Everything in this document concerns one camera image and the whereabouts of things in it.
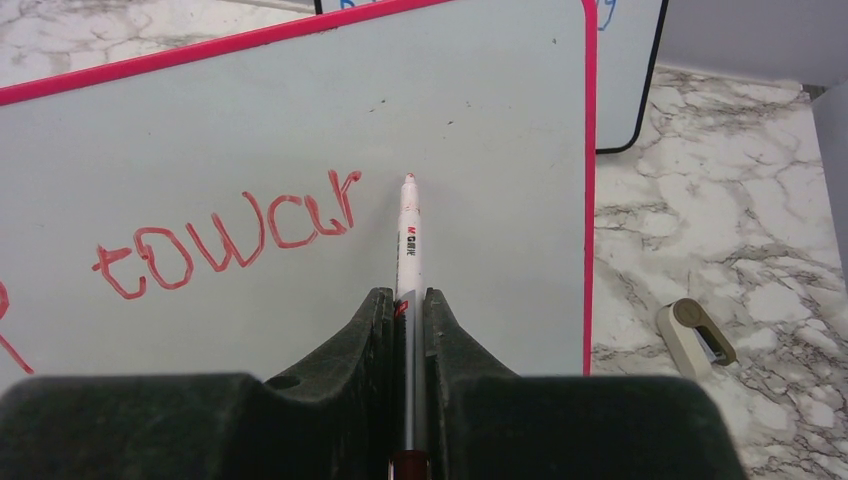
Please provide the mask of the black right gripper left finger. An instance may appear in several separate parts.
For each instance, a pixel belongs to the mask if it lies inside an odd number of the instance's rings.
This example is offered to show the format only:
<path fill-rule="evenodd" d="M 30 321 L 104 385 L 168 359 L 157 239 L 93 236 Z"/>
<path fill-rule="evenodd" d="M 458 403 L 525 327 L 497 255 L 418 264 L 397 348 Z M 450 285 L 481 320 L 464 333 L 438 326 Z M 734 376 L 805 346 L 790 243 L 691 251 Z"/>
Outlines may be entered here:
<path fill-rule="evenodd" d="M 268 380 L 39 377 L 1 399 L 5 479 L 383 479 L 392 294 Z"/>

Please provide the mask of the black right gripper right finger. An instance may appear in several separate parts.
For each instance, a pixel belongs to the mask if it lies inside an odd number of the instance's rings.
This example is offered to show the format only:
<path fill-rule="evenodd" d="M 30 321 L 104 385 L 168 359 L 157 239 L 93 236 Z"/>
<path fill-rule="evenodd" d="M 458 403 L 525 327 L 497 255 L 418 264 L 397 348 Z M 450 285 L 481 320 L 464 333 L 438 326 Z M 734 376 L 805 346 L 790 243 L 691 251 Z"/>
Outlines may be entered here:
<path fill-rule="evenodd" d="M 716 404 L 672 376 L 511 371 L 424 300 L 430 448 L 437 479 L 742 479 Z"/>

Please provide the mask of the red capped white marker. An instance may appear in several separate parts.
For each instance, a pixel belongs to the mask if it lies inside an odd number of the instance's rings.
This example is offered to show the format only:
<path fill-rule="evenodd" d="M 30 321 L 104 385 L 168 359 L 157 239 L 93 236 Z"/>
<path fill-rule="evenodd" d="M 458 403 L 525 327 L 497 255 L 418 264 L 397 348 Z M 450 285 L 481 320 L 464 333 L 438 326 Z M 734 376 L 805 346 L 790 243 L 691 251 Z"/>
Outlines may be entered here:
<path fill-rule="evenodd" d="M 398 348 L 399 433 L 390 461 L 392 479 L 427 479 L 426 353 L 420 256 L 420 200 L 416 178 L 405 176 L 398 217 L 395 314 Z"/>

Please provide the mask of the red framed whiteboard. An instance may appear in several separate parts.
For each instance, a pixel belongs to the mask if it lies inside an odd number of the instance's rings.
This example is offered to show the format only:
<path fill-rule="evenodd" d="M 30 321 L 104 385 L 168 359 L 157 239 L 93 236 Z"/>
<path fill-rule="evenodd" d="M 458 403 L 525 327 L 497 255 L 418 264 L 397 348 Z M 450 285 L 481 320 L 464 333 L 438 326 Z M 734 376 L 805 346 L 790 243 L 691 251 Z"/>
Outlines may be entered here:
<path fill-rule="evenodd" d="M 1 92 L 1 384 L 268 378 L 422 270 L 513 371 L 579 374 L 587 1 L 394 1 Z"/>

